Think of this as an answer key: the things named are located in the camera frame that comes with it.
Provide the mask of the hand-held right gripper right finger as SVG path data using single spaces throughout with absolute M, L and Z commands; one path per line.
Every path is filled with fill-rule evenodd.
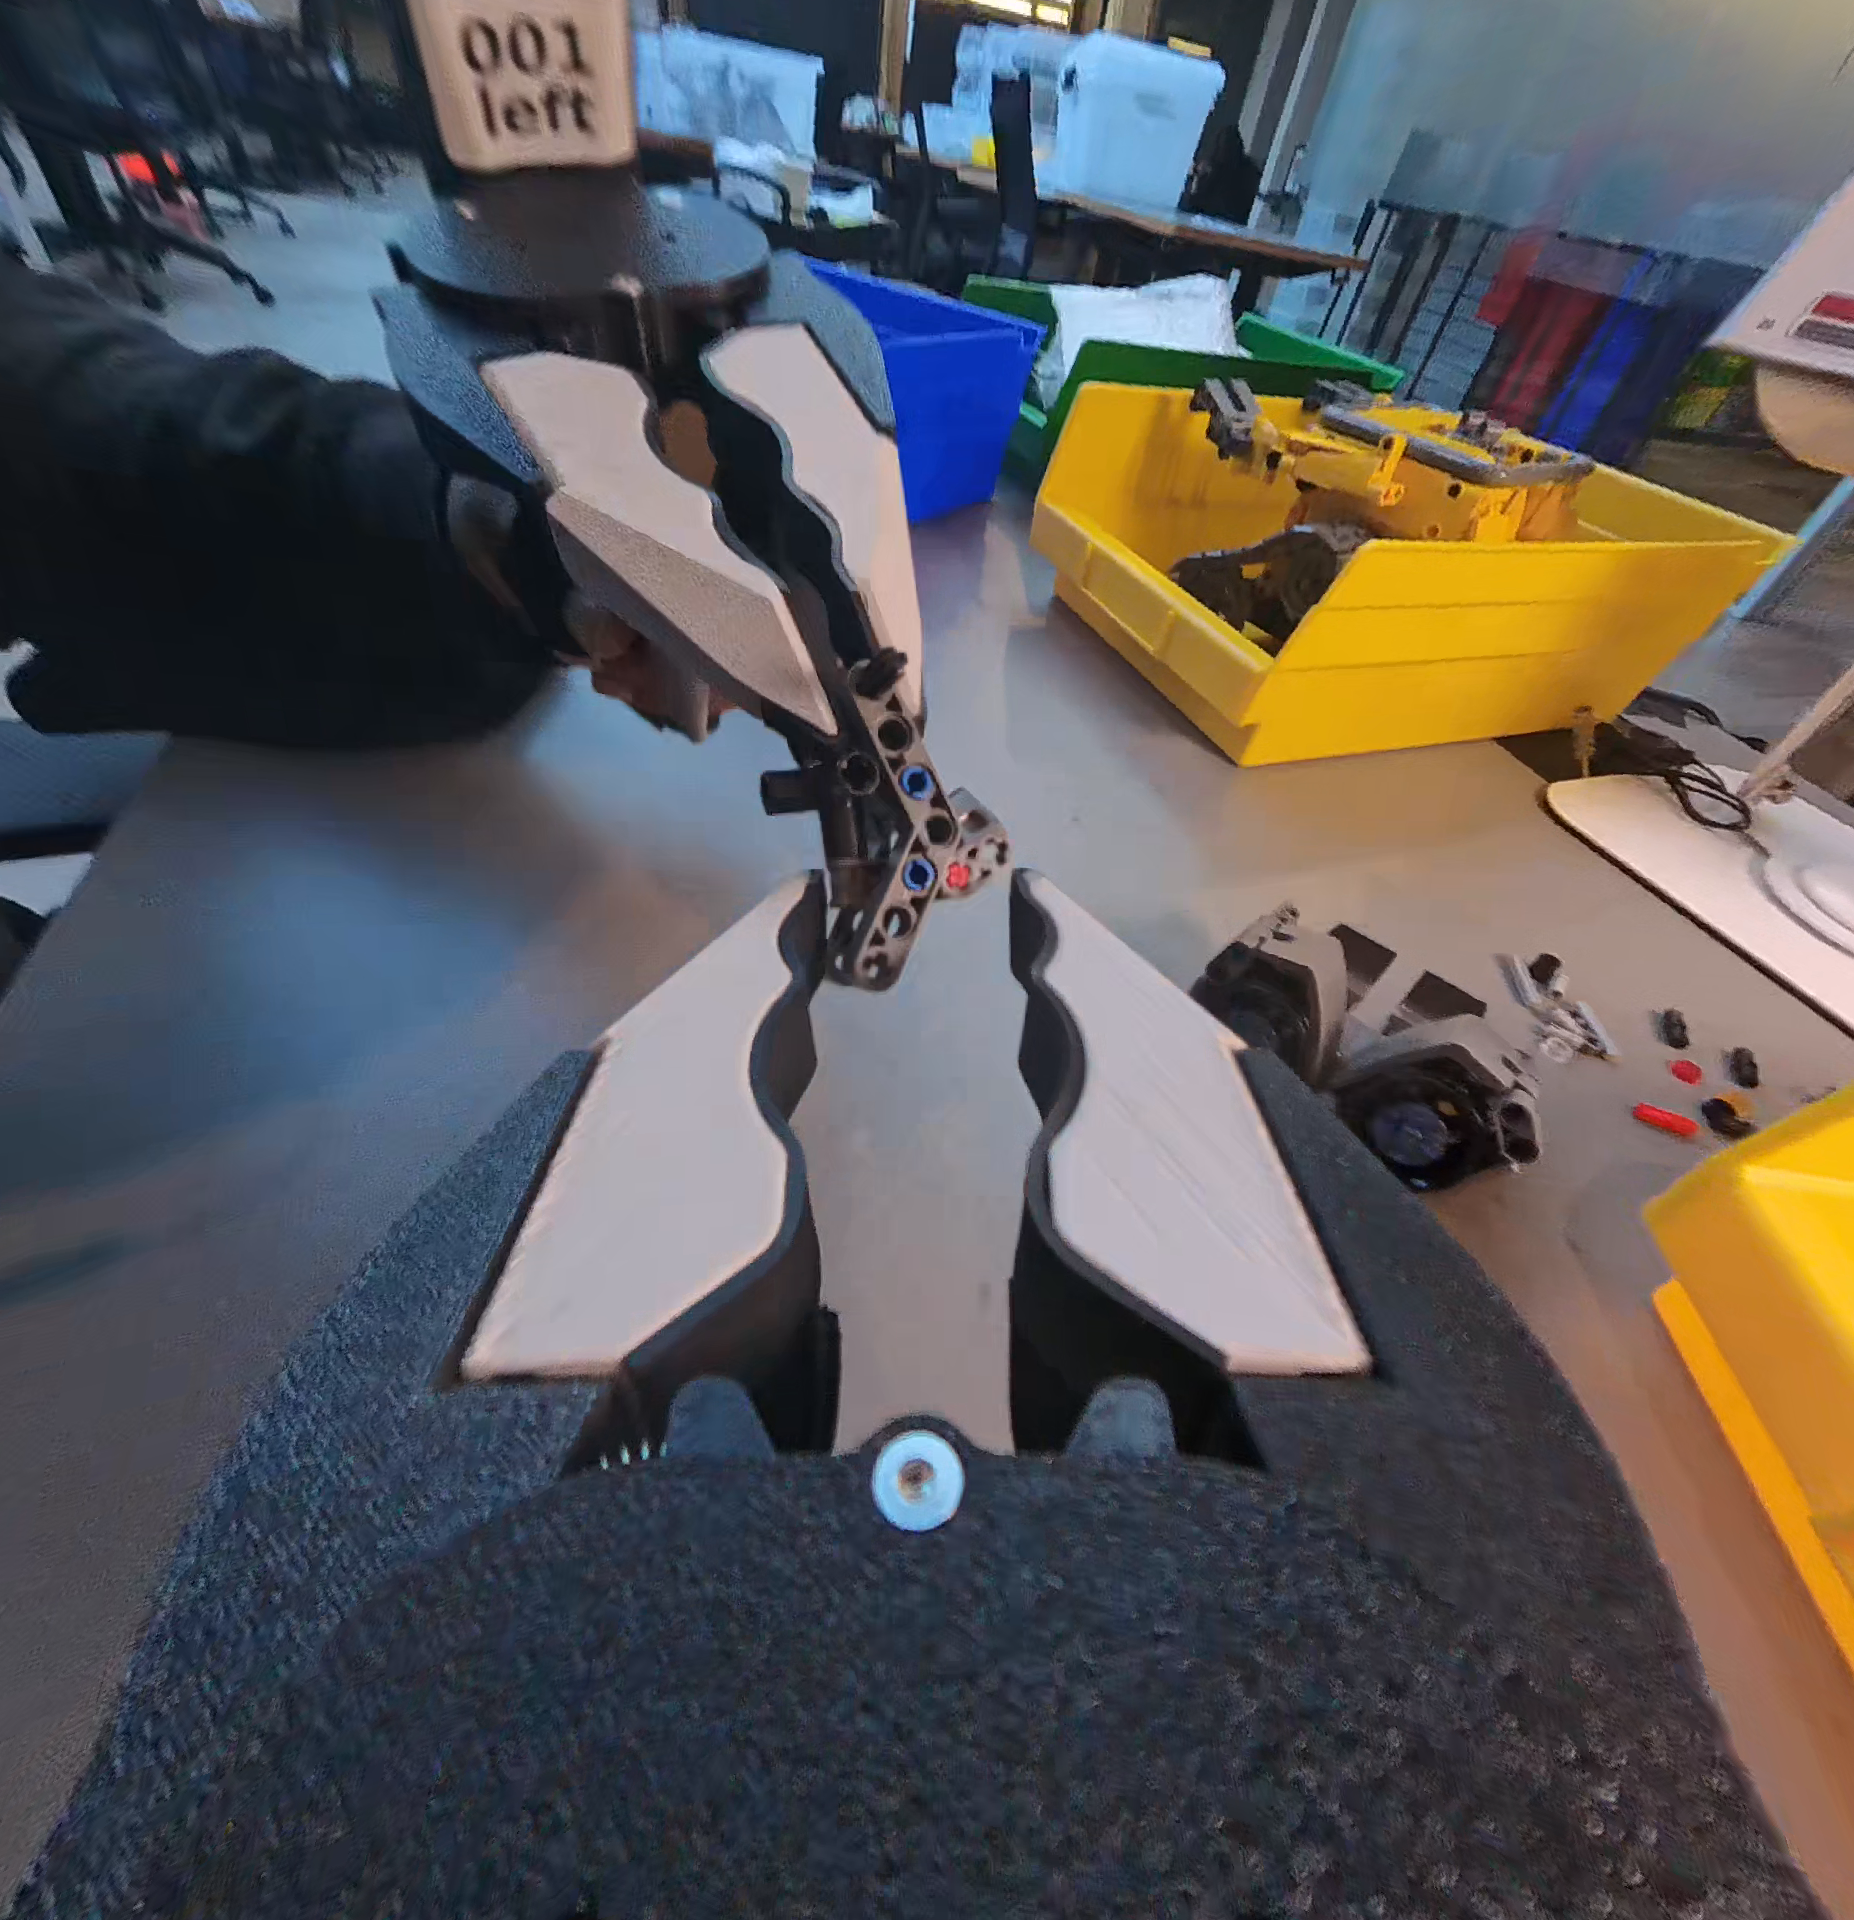
M 1011 876 L 1015 1064 L 1035 1107 L 1011 1267 L 1014 1410 L 1114 1380 L 1168 1410 L 1375 1381 L 1248 1047 L 1032 868 Z

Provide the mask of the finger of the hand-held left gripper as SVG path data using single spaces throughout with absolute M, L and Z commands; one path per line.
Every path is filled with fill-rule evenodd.
M 923 709 L 923 622 L 891 429 L 874 423 L 800 322 L 731 332 L 704 349 L 701 371 L 721 398 L 766 419 L 786 443 L 781 477 L 828 523 L 830 554 L 859 595 L 874 650 L 900 653 L 900 707 Z
M 548 352 L 487 360 L 481 380 L 549 483 L 571 593 L 618 614 L 731 709 L 764 718 L 773 705 L 834 732 L 786 589 L 725 534 L 708 487 L 659 455 L 652 390 L 622 367 Z

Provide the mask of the grey motor block assembly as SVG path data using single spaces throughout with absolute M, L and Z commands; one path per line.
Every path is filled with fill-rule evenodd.
M 1442 1191 L 1539 1163 L 1532 1056 L 1442 973 L 1422 971 L 1367 1013 L 1394 961 L 1394 946 L 1351 925 L 1307 925 L 1281 906 L 1237 934 L 1190 995 L 1281 1058 L 1405 1188 Z

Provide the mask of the dark grey brick beam assembly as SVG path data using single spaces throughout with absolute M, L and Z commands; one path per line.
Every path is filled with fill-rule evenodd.
M 881 646 L 824 673 L 834 732 L 766 705 L 792 755 L 761 776 L 771 816 L 818 819 L 830 925 L 826 971 L 865 993 L 891 988 L 930 912 L 979 897 L 1011 871 L 1005 824 L 940 781 L 925 722 L 904 707 L 904 658 Z

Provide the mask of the grey desk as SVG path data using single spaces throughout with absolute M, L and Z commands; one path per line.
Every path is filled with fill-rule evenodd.
M 1028 506 L 913 536 L 932 751 L 1174 982 L 1295 903 L 1487 997 L 1552 951 L 1622 1059 L 1552 1069 L 1543 1159 L 1440 1200 L 1631 1483 L 1730 1740 L 1854 1916 L 1854 1683 L 1676 1357 L 1634 1119 L 1652 1013 L 1778 1107 L 1854 1045 L 1543 807 L 1552 739 L 1239 770 L 1052 602 Z M 198 1486 L 361 1259 L 559 1052 L 811 865 L 766 732 L 560 682 L 472 748 L 164 755 L 0 1007 L 0 1911 L 73 1792 Z

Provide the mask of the person's left hand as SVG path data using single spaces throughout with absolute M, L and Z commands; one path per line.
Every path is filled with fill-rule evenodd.
M 595 694 L 626 707 L 652 729 L 677 732 L 694 744 L 707 742 L 720 729 L 731 703 L 618 614 L 571 593 L 562 619 L 569 658 L 590 673 Z

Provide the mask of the blue plastic bin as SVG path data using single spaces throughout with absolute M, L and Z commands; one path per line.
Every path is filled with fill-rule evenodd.
M 811 271 L 857 307 L 882 352 L 909 523 L 988 504 L 1043 328 L 828 261 Z

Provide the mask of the white bubble wrap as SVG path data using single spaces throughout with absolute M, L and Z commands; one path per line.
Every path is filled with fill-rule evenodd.
M 1230 281 L 1173 275 L 1141 287 L 1047 285 L 1052 325 L 1041 349 L 1032 392 L 1041 405 L 1059 398 L 1089 345 L 1180 349 L 1244 358 L 1237 336 Z

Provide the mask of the black office chair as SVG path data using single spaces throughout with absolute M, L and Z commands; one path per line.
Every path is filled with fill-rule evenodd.
M 1030 78 L 1023 71 L 992 79 L 995 235 L 986 275 L 1032 278 L 1039 199 L 1030 95 Z

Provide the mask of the wooden office table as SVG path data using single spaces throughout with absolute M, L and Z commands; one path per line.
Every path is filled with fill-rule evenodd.
M 1370 258 L 1185 209 L 1035 189 L 1015 228 L 993 173 L 951 165 L 898 143 L 881 164 L 900 225 L 904 278 L 957 291 L 968 275 L 1136 287 L 1206 273 L 1230 283 L 1239 312 L 1285 283 L 1345 287 Z

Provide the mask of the white plastic storage box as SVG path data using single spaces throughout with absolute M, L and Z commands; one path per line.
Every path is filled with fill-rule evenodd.
M 1098 31 L 1059 66 L 1055 143 L 1041 187 L 1093 204 L 1177 208 L 1224 66 L 1173 46 Z

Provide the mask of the scattered small building pins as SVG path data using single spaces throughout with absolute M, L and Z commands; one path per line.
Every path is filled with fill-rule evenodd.
M 1716 1045 L 1678 1007 L 1647 1017 L 1653 1045 L 1653 1085 L 1631 1104 L 1637 1131 L 1673 1141 L 1746 1141 L 1761 1131 L 1763 1069 L 1749 1045 Z

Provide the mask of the yellow tracked toy robot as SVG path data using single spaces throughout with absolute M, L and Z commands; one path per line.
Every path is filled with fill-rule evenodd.
M 1178 559 L 1168 577 L 1237 631 L 1277 653 L 1375 540 L 1512 546 L 1579 536 L 1596 461 L 1487 413 L 1408 411 L 1340 380 L 1301 398 L 1283 427 L 1243 377 L 1209 377 L 1190 399 L 1224 464 L 1293 504 L 1270 536 Z

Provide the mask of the yellow plastic parts bin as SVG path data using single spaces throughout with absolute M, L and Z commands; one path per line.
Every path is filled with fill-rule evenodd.
M 1569 540 L 1375 540 L 1277 653 L 1169 567 L 1281 529 L 1293 492 L 1218 459 L 1191 390 L 1084 387 L 1032 514 L 1055 595 L 1240 765 L 1618 718 L 1792 538 L 1596 469 Z
M 1655 1288 L 1653 1308 L 1854 1681 L 1854 1590 L 1810 1515 L 1801 1480 L 1680 1280 Z
M 1854 1533 L 1854 1084 L 1720 1151 L 1643 1216 L 1806 1511 Z

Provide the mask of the white book stand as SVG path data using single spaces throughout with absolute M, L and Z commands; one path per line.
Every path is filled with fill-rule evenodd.
M 1751 363 L 1794 461 L 1854 483 L 1854 381 Z M 1552 816 L 1854 1040 L 1854 663 L 1744 772 L 1556 781 Z

